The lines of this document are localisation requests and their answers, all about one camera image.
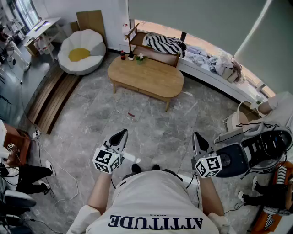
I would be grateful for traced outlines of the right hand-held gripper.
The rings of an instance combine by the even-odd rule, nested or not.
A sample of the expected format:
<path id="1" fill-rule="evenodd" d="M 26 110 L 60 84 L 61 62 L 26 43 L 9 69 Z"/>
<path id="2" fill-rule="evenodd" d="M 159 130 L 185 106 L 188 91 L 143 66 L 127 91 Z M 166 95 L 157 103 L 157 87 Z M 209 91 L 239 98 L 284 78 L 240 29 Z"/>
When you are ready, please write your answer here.
<path id="1" fill-rule="evenodd" d="M 198 132 L 192 135 L 193 151 L 192 172 L 200 178 L 216 176 L 222 170 L 220 156 L 214 150 L 208 152 L 209 142 Z"/>

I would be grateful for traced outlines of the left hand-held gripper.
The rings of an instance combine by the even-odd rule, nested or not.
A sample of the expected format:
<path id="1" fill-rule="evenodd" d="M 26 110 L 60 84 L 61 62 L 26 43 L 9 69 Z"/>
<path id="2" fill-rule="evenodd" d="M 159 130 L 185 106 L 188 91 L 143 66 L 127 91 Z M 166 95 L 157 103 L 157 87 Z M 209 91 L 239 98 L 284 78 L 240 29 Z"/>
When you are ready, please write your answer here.
<path id="1" fill-rule="evenodd" d="M 112 174 L 124 161 L 124 149 L 128 139 L 128 130 L 119 129 L 109 141 L 105 140 L 96 148 L 92 162 L 95 169 Z"/>

